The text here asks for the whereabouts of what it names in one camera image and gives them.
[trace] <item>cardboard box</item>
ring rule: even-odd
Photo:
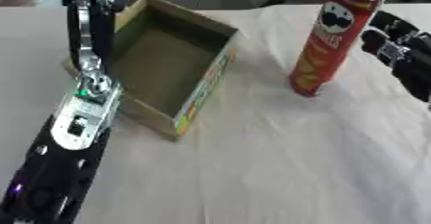
[[[139,0],[118,15],[112,74],[120,109],[177,139],[235,58],[236,29],[164,0]],[[66,69],[72,73],[70,61]]]

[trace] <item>robotic hand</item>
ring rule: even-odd
[[[76,87],[48,118],[0,205],[0,224],[69,224],[102,159],[120,84],[107,75],[114,0],[63,0]]]
[[[413,96],[430,102],[431,35],[387,12],[379,12],[370,26],[375,29],[363,33],[363,50],[389,66]]]

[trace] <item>metal bracket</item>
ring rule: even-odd
[[[82,80],[68,93],[55,115],[51,135],[67,150],[84,150],[111,126],[119,105],[122,88],[114,83],[111,91],[102,100],[94,100],[86,93],[79,93]]]

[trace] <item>table surface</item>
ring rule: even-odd
[[[205,12],[238,60],[178,143],[121,114],[77,223],[406,224],[431,218],[431,116],[356,47],[318,98],[284,85],[319,6]],[[385,9],[431,31],[430,5]],[[63,9],[0,10],[0,189],[71,80]]]

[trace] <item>red can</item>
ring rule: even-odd
[[[305,96],[317,95],[384,1],[328,0],[289,78],[292,88]]]

